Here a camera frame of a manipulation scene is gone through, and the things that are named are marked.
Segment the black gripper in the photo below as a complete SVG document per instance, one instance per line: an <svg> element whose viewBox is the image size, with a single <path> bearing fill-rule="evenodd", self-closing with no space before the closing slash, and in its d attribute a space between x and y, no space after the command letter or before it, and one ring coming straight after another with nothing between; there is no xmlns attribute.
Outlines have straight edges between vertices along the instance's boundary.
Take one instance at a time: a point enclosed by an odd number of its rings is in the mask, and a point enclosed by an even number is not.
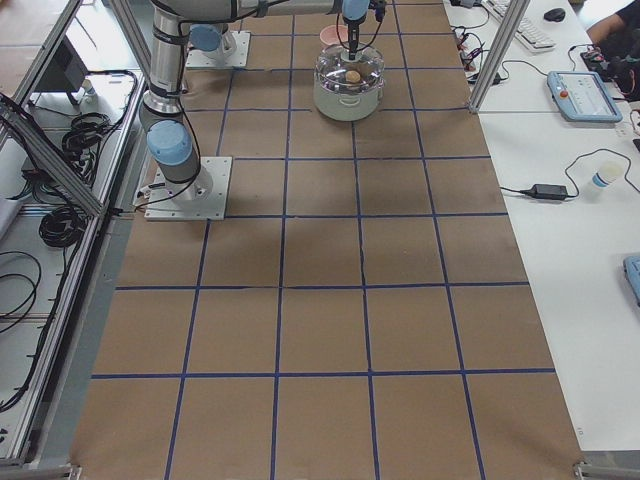
<svg viewBox="0 0 640 480"><path fill-rule="evenodd" d="M363 23L363 16L352 19L344 17L344 23L347 26L347 43L348 43L348 59L354 61L357 59L359 41L360 41L360 25Z"/></svg>

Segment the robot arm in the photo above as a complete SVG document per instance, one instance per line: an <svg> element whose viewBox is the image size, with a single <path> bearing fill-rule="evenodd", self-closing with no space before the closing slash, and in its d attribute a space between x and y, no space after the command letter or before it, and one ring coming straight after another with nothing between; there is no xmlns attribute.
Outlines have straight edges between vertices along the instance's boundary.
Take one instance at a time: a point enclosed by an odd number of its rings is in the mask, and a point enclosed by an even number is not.
<svg viewBox="0 0 640 480"><path fill-rule="evenodd" d="M347 49L359 49L360 25L374 7L370 1L154 1L153 44L149 90L144 94L140 120L147 146L165 177L169 195L164 204L193 190L202 177L200 149L181 102L188 46L198 48L197 29L204 26L205 44L218 48L224 26L248 17L339 14L347 25Z"/></svg>
<svg viewBox="0 0 640 480"><path fill-rule="evenodd" d="M208 58L222 61L237 50L236 40L227 24L192 24L189 33L191 46Z"/></svg>

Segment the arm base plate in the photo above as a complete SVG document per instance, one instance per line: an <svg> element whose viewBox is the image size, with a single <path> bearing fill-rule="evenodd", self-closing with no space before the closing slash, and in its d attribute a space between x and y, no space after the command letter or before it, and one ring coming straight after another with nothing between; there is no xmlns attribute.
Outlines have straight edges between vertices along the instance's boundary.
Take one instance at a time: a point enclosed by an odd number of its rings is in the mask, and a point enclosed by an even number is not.
<svg viewBox="0 0 640 480"><path fill-rule="evenodd" d="M247 65L251 33L224 33L214 26L197 25L191 29L186 68L190 70L242 69Z"/></svg>
<svg viewBox="0 0 640 480"><path fill-rule="evenodd" d="M199 221L223 220L225 218L231 157L202 157L199 176L193 184L179 195L183 186L167 182L160 167L157 167L154 188L145 203L144 217L149 221Z"/></svg>

